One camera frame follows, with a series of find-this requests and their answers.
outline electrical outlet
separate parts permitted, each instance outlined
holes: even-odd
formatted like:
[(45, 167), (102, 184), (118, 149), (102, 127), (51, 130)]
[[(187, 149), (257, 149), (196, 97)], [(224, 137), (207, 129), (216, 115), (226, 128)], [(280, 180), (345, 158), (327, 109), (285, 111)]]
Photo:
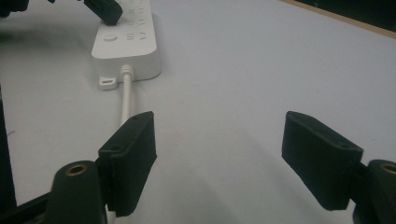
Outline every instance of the electrical outlet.
[(92, 49), (99, 87), (111, 90), (122, 82), (120, 69), (129, 64), (134, 80), (161, 73), (149, 0), (119, 0), (123, 13), (115, 26), (100, 23)]

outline cable strain relief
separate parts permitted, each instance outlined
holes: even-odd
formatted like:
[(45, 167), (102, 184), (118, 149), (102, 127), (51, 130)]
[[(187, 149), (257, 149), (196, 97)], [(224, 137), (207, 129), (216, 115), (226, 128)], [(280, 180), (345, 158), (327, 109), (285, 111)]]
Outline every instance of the cable strain relief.
[(131, 80), (134, 81), (134, 68), (131, 65), (129, 65), (129, 64), (123, 65), (120, 70), (120, 74), (121, 74), (121, 77), (123, 77), (125, 75), (129, 75), (131, 77)]

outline black clamp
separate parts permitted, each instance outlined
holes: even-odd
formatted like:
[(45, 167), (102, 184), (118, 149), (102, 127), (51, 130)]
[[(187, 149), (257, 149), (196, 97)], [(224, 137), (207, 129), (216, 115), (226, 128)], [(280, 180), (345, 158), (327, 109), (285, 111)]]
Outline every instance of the black clamp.
[(282, 157), (327, 210), (355, 202), (355, 224), (396, 223), (396, 163), (361, 163), (363, 149), (317, 119), (286, 115)]
[(55, 175), (51, 192), (0, 215), (2, 224), (106, 223), (132, 214), (157, 158), (154, 114), (128, 119), (99, 149), (96, 161), (76, 161)]

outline cable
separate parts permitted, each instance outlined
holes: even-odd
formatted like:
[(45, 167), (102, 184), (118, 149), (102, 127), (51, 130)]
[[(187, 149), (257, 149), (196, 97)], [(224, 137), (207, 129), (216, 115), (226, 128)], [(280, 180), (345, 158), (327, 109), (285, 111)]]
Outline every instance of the cable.
[[(131, 65), (125, 64), (120, 70), (120, 75), (123, 81), (122, 91), (122, 108), (121, 108), (121, 124), (125, 123), (131, 117), (131, 94), (132, 82), (134, 81), (134, 69)], [(106, 206), (107, 224), (114, 224), (116, 222), (116, 213), (108, 211)]]
[(125, 64), (121, 68), (121, 77), (123, 80), (123, 95), (122, 95), (122, 110), (121, 110), (121, 125), (131, 117), (131, 88), (134, 81), (134, 69), (131, 65)]

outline brass insert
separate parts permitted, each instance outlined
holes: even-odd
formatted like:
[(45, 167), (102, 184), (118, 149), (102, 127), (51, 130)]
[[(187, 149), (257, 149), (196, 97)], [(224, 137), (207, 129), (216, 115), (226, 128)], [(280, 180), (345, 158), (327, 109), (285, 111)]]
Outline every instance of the brass insert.
[(66, 175), (75, 176), (84, 174), (88, 170), (88, 166), (86, 164), (75, 164), (67, 168)]
[(390, 164), (390, 163), (381, 164), (381, 168), (388, 173), (396, 175), (396, 165), (394, 164)]

